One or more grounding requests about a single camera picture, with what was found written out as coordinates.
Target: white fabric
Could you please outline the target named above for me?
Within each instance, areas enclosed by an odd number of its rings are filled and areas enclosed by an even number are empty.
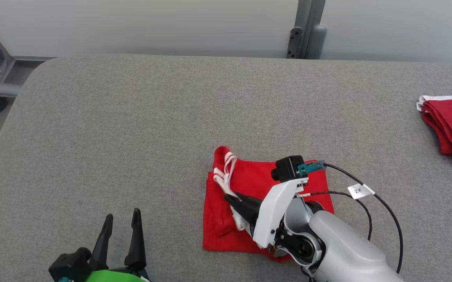
[[[224,155],[224,171],[221,171],[219,168],[214,168],[214,181],[219,184],[222,191],[225,194],[236,196],[236,194],[231,190],[229,184],[231,182],[231,176],[233,174],[234,165],[236,164],[236,160],[238,157],[233,155],[232,152],[228,152]],[[231,212],[233,212],[234,223],[236,224],[236,228],[240,231],[245,230],[248,223],[246,220],[240,216],[240,214],[231,207]]]
[[[429,101],[429,100],[452,100],[452,96],[428,96],[428,95],[423,95],[419,97],[419,102],[416,103],[416,108],[418,109],[418,111],[422,111],[421,110],[421,106],[423,105],[423,103],[425,101]]]

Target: robotic arm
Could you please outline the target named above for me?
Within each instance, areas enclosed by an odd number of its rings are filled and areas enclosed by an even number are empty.
[[[315,202],[297,197],[308,184],[308,173],[325,169],[325,162],[305,164],[301,156],[276,162],[274,185],[265,199],[226,195],[249,223],[247,232],[260,248],[275,256],[289,254],[316,282],[401,282],[384,253],[353,228]]]

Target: gray table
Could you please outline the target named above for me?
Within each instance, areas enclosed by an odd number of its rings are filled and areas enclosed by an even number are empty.
[[[452,157],[416,111],[452,95],[452,66],[424,63],[98,55],[54,59],[23,86],[0,134],[0,281],[51,281],[62,252],[93,248],[114,215],[122,266],[134,207],[147,271],[166,281],[306,281],[294,263],[201,248],[207,171],[219,145],[244,159],[325,159],[354,173],[403,227],[408,281],[452,281]],[[353,181],[327,171],[329,187]],[[359,205],[337,216],[366,234]],[[398,260],[387,211],[365,199],[372,241]]]

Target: gray fabric tabletop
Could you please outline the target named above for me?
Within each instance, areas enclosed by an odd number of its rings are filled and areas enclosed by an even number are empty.
[[[123,266],[142,211],[155,282],[307,281],[296,266],[202,246],[207,172],[238,157],[324,159],[396,212],[407,281],[452,281],[452,157],[415,103],[452,95],[452,65],[95,55],[38,67],[0,133],[0,282],[51,281],[64,252],[92,249],[114,215],[108,265]],[[329,188],[354,184],[327,170]],[[354,201],[336,215],[366,235]],[[396,269],[398,234],[374,198],[372,242]]]

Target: green robot part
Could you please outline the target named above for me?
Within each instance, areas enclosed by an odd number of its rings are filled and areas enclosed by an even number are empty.
[[[48,272],[55,282],[149,282],[145,271],[147,262],[142,219],[137,208],[133,211],[131,227],[132,238],[125,267],[109,269],[106,264],[107,246],[113,231],[113,215],[108,214],[93,252],[79,248],[73,253],[63,253],[48,268]]]

